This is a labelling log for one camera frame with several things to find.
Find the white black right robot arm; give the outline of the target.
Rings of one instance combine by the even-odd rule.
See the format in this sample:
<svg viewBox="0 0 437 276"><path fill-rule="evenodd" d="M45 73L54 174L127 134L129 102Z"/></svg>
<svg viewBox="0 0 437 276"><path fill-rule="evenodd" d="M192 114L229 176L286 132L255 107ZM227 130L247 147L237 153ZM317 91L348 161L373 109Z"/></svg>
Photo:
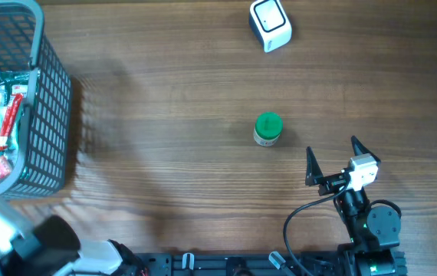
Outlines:
<svg viewBox="0 0 437 276"><path fill-rule="evenodd" d="M381 160L355 136L354 156L340 173L325 176L313 150L307 148L306 184L317 186L321 196L335 195L333 204L347 228L350 242L335 251L306 251L302 265L313 275L406 275L400 244L402 211L395 203L370 201L365 187L375 182Z"/></svg>

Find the red toothpaste tube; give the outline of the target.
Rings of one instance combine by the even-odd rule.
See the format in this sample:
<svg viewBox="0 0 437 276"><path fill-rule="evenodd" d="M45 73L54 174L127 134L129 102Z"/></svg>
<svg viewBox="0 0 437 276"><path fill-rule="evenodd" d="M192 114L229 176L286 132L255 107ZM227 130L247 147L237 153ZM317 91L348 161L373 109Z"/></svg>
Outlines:
<svg viewBox="0 0 437 276"><path fill-rule="evenodd" d="M23 100L22 94L12 94L6 107L5 115L0 129L0 151L8 148L8 138L15 125L15 120Z"/></svg>

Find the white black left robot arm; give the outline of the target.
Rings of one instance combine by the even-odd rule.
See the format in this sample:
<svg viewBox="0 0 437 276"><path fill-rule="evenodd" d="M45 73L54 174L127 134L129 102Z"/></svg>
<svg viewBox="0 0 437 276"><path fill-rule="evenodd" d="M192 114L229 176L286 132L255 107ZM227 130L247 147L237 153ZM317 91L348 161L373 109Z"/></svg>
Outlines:
<svg viewBox="0 0 437 276"><path fill-rule="evenodd" d="M125 245L81 240L57 215L33 225L0 196L0 275L148 274Z"/></svg>

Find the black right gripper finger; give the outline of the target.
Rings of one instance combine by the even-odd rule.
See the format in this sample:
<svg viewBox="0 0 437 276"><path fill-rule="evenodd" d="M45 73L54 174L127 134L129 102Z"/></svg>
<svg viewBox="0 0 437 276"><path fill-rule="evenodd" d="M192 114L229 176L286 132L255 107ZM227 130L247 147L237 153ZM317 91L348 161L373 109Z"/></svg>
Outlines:
<svg viewBox="0 0 437 276"><path fill-rule="evenodd" d="M313 150L310 146L306 148L306 157L307 157L307 167L306 167L306 177L305 177L305 185L306 186L315 186L317 185L318 179L324 177L317 159L314 155Z"/></svg>
<svg viewBox="0 0 437 276"><path fill-rule="evenodd" d="M372 153L369 149L367 149L358 139L356 136L351 136L350 141L352 143L353 152L355 156L361 156L363 154L370 154L377 163L381 163L380 158Z"/></svg>

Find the green lid jar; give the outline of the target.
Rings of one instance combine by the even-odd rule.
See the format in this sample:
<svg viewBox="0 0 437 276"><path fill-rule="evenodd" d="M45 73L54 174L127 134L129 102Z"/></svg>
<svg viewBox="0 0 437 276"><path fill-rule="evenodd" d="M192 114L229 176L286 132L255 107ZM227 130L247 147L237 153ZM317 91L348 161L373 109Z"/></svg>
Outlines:
<svg viewBox="0 0 437 276"><path fill-rule="evenodd" d="M283 130L283 120L273 112L262 113L255 122L253 137L260 146L273 146Z"/></svg>

